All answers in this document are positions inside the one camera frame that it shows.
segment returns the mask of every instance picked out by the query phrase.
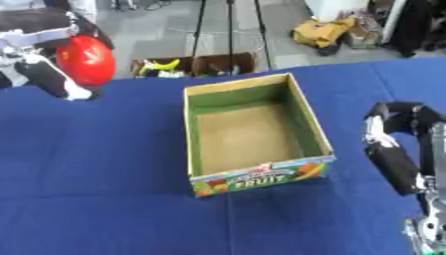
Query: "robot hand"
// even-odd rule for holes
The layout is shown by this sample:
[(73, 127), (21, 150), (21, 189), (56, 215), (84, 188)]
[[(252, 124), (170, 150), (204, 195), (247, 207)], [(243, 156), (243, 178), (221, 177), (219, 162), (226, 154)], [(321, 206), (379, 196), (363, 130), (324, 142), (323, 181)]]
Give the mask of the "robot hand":
[[(406, 220), (405, 233), (417, 255), (446, 252), (446, 121), (418, 103), (378, 103), (365, 117), (365, 152), (400, 195), (416, 194), (424, 212)], [(420, 167), (392, 132), (415, 135)]]
[(0, 84), (0, 88), (20, 87), (30, 82), (70, 101), (95, 98), (97, 93), (77, 85), (36, 49), (68, 44), (75, 35), (95, 36), (113, 48), (112, 41), (96, 25), (72, 12), (54, 8), (0, 12), (0, 71), (3, 73), (0, 78), (8, 81)]

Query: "metal stand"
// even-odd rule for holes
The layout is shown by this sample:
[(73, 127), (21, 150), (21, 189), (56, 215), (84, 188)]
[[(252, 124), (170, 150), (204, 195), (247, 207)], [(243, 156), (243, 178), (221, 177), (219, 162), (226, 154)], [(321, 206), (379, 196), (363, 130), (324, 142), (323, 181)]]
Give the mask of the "metal stand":
[[(201, 35), (201, 27), (203, 26), (203, 16), (204, 11), (206, 9), (206, 1), (207, 0), (201, 0), (201, 6), (200, 6), (200, 12), (198, 14), (198, 23), (197, 27), (194, 33), (194, 44), (193, 44), (193, 50), (192, 50), (192, 59), (195, 59), (197, 54), (197, 48), (198, 48), (198, 41), (200, 40)], [(265, 26), (265, 23), (263, 21), (262, 16), (262, 9), (260, 8), (259, 0), (254, 0), (254, 3), (256, 5), (256, 12), (257, 12), (257, 18), (259, 20), (259, 30), (262, 35), (262, 40), (265, 45), (265, 54), (267, 57), (267, 63), (268, 63), (268, 69), (271, 71), (273, 70), (273, 66), (271, 64), (271, 56), (270, 56), (270, 50), (268, 47), (268, 41), (266, 38), (267, 29)], [(234, 0), (226, 0), (226, 4), (228, 5), (228, 39), (229, 39), (229, 73), (232, 75), (234, 71), (234, 38), (233, 38), (233, 24), (234, 24), (234, 15), (233, 15), (233, 7), (234, 7)]]

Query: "table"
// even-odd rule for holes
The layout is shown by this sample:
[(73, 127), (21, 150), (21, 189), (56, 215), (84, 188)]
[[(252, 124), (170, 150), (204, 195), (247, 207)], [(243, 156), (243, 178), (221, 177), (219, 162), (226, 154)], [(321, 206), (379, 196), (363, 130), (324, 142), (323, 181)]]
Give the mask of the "table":
[(293, 73), (319, 117), (338, 157), (329, 177), (201, 199), (182, 89), (234, 78), (113, 81), (88, 103), (2, 91), (0, 254), (410, 254), (401, 229), (419, 208), (364, 156), (362, 118), (392, 100), (446, 113), (445, 70), (435, 58), (273, 72)]

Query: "floor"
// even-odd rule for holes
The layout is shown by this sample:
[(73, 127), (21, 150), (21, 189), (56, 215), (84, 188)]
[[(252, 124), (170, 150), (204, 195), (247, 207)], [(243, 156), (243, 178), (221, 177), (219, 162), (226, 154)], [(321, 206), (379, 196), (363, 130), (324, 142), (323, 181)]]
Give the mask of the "floor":
[[(145, 6), (151, 0), (135, 1)], [(226, 0), (208, 0), (198, 55), (228, 52)], [(289, 31), (310, 18), (304, 0), (260, 0), (268, 30), (268, 42), (275, 69), (295, 66), (340, 64), (399, 58), (386, 49), (354, 50), (343, 45), (330, 57), (291, 40)], [(172, 0), (171, 5), (154, 11), (115, 12), (101, 1), (99, 25), (112, 37), (118, 62), (117, 78), (130, 77), (133, 59), (190, 56), (200, 0)], [(254, 51), (260, 56), (258, 71), (267, 71), (254, 0), (235, 0), (235, 49)], [(442, 52), (419, 52), (416, 57), (435, 57)]]

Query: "fruit box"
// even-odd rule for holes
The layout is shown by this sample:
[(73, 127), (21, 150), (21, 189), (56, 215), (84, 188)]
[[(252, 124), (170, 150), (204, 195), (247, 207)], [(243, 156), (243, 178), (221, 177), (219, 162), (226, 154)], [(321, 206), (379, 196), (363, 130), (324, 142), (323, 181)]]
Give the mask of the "fruit box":
[(196, 196), (324, 176), (335, 160), (291, 74), (187, 88), (184, 117)]

